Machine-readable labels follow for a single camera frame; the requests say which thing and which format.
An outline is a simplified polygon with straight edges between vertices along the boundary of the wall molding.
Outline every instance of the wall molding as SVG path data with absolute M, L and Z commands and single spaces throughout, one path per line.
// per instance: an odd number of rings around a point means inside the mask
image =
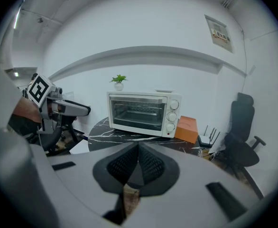
M 125 65 L 180 66 L 213 74 L 218 74 L 220 67 L 224 65 L 245 76 L 238 68 L 200 52 L 177 47 L 139 46 L 104 51 L 85 57 L 65 66 L 48 78 L 54 82 L 89 70 Z

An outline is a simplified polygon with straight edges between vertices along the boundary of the green plant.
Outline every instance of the green plant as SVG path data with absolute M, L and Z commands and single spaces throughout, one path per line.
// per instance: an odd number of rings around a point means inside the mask
M 121 84 L 121 82 L 123 80 L 127 80 L 126 76 L 117 75 L 117 77 L 116 78 L 112 78 L 112 80 L 110 82 L 116 82 L 118 84 Z

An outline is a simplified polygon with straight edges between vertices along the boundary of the router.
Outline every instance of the router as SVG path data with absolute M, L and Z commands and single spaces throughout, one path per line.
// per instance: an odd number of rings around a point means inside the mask
M 198 141 L 199 141 L 199 145 L 200 147 L 204 147 L 204 148 L 211 148 L 213 146 L 213 144 L 216 142 L 220 132 L 217 134 L 217 137 L 215 138 L 214 142 L 213 142 L 213 138 L 215 136 L 216 130 L 215 128 L 213 128 L 211 135 L 208 137 L 205 135 L 206 130 L 204 132 L 204 135 L 199 135 L 198 136 Z

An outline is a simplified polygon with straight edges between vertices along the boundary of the white flower pot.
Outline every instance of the white flower pot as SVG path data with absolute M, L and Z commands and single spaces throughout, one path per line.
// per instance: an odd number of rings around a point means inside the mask
M 118 91 L 123 89 L 123 83 L 120 83 L 120 84 L 115 83 L 114 86 L 115 86 L 115 89 L 118 90 Z

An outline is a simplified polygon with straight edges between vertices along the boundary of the black marble tabletop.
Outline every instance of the black marble tabletop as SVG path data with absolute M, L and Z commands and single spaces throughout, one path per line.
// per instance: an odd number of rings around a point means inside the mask
M 176 138 L 163 138 L 140 133 L 132 133 L 110 128 L 109 118 L 99 121 L 88 136 L 88 149 L 90 151 L 109 148 L 121 143 L 144 141 L 178 150 L 184 153 L 198 155 L 199 144 L 192 144 Z

